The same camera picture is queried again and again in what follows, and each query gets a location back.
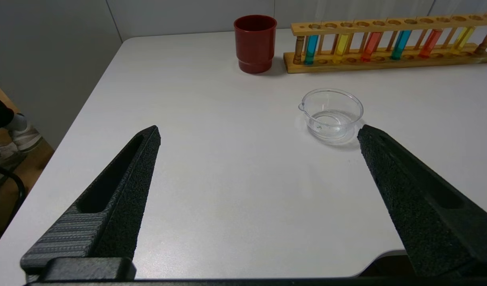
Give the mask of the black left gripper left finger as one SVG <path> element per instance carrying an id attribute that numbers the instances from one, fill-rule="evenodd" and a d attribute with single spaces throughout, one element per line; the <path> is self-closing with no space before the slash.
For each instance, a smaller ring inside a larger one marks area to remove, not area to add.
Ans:
<path id="1" fill-rule="evenodd" d="M 22 256 L 29 284 L 131 281 L 132 263 L 161 144 L 138 132 Z"/>

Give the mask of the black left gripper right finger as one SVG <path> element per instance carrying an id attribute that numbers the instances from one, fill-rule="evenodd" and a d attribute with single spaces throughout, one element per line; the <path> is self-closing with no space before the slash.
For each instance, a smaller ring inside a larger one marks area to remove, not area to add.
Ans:
<path id="1" fill-rule="evenodd" d="M 384 131 L 357 138 L 416 274 L 487 277 L 487 212 Z"/>

